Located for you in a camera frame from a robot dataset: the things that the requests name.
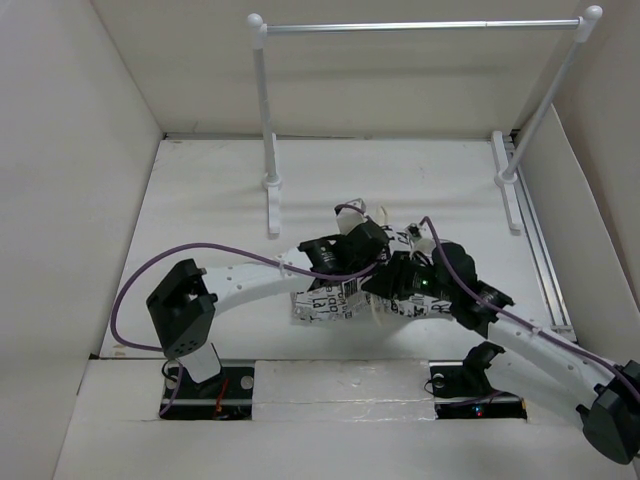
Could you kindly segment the newspaper print trousers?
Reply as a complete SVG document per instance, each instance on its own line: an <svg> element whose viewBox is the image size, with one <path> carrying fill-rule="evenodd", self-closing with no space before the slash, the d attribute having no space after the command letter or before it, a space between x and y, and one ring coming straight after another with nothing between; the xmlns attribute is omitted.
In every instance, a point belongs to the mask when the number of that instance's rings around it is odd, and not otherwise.
<svg viewBox="0 0 640 480"><path fill-rule="evenodd" d="M371 313L370 296L361 289L364 278L322 286L308 292L291 294L292 314L296 320L308 323L350 321L364 313ZM408 319L450 316L450 303L421 294L411 294L405 300L379 298L383 315Z"/></svg>

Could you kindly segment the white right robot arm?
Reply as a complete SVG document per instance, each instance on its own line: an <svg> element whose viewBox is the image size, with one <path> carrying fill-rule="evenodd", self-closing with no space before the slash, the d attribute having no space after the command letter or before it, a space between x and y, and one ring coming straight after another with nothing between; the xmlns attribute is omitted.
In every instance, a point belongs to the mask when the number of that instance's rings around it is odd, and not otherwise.
<svg viewBox="0 0 640 480"><path fill-rule="evenodd" d="M458 395L523 396L574 424L609 460L627 465L638 455L638 362L613 365L548 328L509 318L513 300L478 279L461 245L444 242L429 257L396 252L362 289L385 300L444 301L459 325L482 337L462 361Z"/></svg>

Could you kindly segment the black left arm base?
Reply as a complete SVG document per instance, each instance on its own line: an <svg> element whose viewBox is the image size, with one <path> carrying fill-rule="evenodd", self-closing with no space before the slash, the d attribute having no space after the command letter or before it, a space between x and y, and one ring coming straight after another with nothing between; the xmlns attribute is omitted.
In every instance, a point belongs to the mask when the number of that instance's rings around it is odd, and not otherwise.
<svg viewBox="0 0 640 480"><path fill-rule="evenodd" d="M197 384L184 367L166 361L159 418L175 421L252 419L255 363L231 361L217 377Z"/></svg>

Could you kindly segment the beige clothes hanger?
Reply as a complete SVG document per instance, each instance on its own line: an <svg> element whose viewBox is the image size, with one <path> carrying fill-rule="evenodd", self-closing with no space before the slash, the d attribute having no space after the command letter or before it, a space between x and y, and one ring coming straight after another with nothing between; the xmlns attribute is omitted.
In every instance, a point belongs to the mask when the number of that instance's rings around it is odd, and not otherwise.
<svg viewBox="0 0 640 480"><path fill-rule="evenodd" d="M377 207L374 219L378 224L381 224L381 225L385 225L385 224L388 223L389 214L388 214L388 211L386 210L386 208L383 205L379 205ZM383 317L384 311L383 311L383 308L382 308L381 304L379 303L379 298L377 296L375 296L374 294L372 294L370 296L370 308L371 308L371 314L372 314L372 318L373 318L374 322L379 327L383 327L384 326L384 317Z"/></svg>

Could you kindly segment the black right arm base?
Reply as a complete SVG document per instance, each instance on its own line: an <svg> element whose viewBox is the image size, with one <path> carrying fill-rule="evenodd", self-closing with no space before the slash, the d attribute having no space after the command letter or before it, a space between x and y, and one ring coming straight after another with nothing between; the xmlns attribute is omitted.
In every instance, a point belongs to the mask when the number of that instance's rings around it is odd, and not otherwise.
<svg viewBox="0 0 640 480"><path fill-rule="evenodd" d="M437 420L528 418L523 400L495 389L486 372L505 353L493 343L473 347L463 360L429 361L429 378L423 389L434 399Z"/></svg>

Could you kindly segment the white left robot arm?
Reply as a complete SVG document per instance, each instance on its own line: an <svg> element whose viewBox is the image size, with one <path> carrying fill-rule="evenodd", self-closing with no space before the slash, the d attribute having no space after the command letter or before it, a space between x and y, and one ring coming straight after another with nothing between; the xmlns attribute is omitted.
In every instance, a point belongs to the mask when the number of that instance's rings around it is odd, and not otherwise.
<svg viewBox="0 0 640 480"><path fill-rule="evenodd" d="M386 232L372 220L347 234L305 241L273 259L210 244L210 249L250 261L210 270L193 259L174 265L146 300L163 354L184 368L196 393L212 396L222 387L224 376L209 340L217 316L263 298L368 276L377 269L388 244Z"/></svg>

